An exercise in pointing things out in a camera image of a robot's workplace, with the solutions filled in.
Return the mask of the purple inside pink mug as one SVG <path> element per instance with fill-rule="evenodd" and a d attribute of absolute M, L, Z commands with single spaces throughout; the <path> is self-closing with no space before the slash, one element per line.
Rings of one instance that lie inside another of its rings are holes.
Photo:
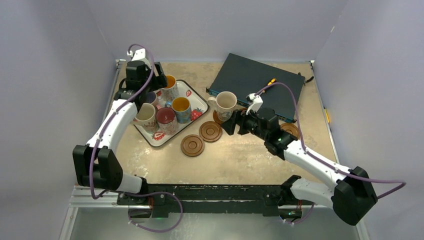
<path fill-rule="evenodd" d="M 153 106 L 157 106 L 159 104 L 158 96 L 154 91 L 148 92 L 146 95 L 146 103 L 152 104 Z"/>

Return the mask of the white floral mug orange inside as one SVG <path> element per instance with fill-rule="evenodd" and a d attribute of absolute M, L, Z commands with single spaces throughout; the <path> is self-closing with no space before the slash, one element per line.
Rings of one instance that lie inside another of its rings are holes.
<path fill-rule="evenodd" d="M 176 78 L 172 75 L 166 75 L 167 86 L 160 89 L 161 97 L 165 102 L 172 102 L 180 96 Z"/>

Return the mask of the wooden coaster one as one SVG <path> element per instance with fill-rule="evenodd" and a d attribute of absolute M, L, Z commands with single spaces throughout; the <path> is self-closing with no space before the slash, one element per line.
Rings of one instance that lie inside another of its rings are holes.
<path fill-rule="evenodd" d="M 224 121 L 219 119 L 219 115 L 218 112 L 216 110 L 213 111 L 213 120 L 218 123 L 219 125 L 221 125 Z"/>

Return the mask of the wooden coaster five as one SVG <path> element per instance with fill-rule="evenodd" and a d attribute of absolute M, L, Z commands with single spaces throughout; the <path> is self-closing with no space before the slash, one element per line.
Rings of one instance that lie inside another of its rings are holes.
<path fill-rule="evenodd" d="M 222 136 L 222 128 L 215 121 L 206 121 L 199 128 L 199 136 L 205 142 L 216 142 Z"/>

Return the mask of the cream white mug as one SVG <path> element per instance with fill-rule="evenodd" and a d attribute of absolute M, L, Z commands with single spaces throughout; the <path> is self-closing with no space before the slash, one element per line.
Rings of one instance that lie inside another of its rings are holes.
<path fill-rule="evenodd" d="M 237 105 L 237 96 L 230 91 L 223 91 L 216 97 L 210 96 L 207 99 L 207 103 L 217 112 L 218 119 L 225 122 L 229 120 L 233 114 Z"/>

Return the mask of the wooden coaster four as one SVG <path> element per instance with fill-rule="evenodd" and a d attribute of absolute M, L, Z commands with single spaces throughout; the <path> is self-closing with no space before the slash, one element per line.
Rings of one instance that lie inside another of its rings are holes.
<path fill-rule="evenodd" d="M 283 124 L 280 125 L 280 128 L 283 131 L 295 136 L 297 139 L 300 138 L 300 131 L 295 124 L 293 124 L 293 123 L 283 123 Z"/>

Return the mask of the beige cream mug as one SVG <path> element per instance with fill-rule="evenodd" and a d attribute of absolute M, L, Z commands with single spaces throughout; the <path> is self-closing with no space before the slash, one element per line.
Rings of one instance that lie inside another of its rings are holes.
<path fill-rule="evenodd" d="M 133 119 L 133 124 L 142 127 L 147 133 L 154 133 L 159 129 L 156 120 L 157 109 L 151 103 L 143 103 Z"/>

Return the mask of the wooden coaster six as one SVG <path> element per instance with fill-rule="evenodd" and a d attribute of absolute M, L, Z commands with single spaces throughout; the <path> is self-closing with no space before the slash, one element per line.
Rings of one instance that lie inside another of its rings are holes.
<path fill-rule="evenodd" d="M 196 157 L 204 151 L 205 142 L 199 135 L 190 134 L 182 139 L 180 148 L 184 155 Z"/>

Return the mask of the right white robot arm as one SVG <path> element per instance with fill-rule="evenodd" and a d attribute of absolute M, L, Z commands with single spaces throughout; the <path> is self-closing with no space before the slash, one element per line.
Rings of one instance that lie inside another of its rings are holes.
<path fill-rule="evenodd" d="M 252 134 L 260 138 L 269 153 L 320 180 L 312 182 L 298 175 L 291 176 L 281 185 L 279 205 L 309 201 L 332 209 L 343 222 L 354 226 L 378 202 L 363 168 L 351 169 L 325 157 L 318 160 L 319 154 L 304 146 L 296 135 L 282 129 L 274 110 L 263 108 L 256 113 L 235 110 L 221 127 L 233 135 L 236 126 L 239 126 L 239 135 Z"/>

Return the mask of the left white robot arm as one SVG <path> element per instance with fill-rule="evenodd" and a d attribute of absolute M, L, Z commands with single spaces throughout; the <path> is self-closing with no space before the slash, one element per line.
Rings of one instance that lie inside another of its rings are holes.
<path fill-rule="evenodd" d="M 94 136 L 72 151 L 77 183 L 91 190 L 129 193 L 138 205 L 149 199 L 147 181 L 125 173 L 115 151 L 127 126 L 146 102 L 147 94 L 168 84 L 160 62 L 148 66 L 145 60 L 127 63 L 126 77 L 119 83 L 112 107 Z"/>

